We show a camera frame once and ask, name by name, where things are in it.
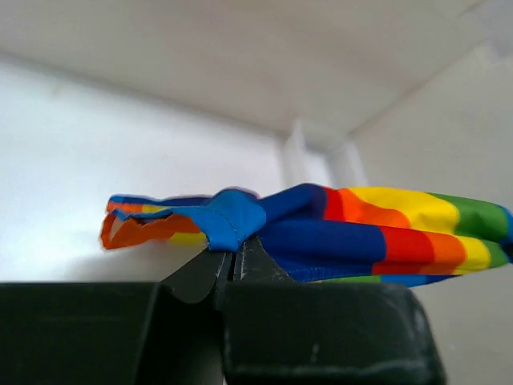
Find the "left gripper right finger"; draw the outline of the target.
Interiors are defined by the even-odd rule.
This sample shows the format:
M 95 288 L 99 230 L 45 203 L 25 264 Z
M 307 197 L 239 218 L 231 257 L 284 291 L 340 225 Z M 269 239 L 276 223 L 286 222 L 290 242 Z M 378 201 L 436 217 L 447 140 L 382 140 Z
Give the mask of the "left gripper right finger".
M 230 384 L 444 384 L 413 292 L 378 283 L 294 281 L 251 237 L 220 285 Z

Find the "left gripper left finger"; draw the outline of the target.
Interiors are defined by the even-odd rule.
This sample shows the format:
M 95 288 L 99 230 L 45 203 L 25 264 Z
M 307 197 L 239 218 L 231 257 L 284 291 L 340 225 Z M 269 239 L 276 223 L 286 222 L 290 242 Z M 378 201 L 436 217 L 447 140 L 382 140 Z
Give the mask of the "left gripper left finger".
M 2 284 L 2 383 L 227 383 L 215 297 L 231 264 L 204 250 L 149 282 Z

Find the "rainbow striped shorts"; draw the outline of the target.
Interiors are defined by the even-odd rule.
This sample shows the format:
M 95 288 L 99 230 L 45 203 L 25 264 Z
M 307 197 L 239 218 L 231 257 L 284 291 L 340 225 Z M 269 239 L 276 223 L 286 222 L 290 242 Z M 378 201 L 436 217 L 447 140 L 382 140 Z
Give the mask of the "rainbow striped shorts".
M 512 261 L 512 215 L 501 205 L 399 188 L 299 184 L 267 197 L 228 188 L 213 196 L 114 195 L 105 249 L 147 241 L 236 252 L 258 237 L 298 282 L 421 286 Z

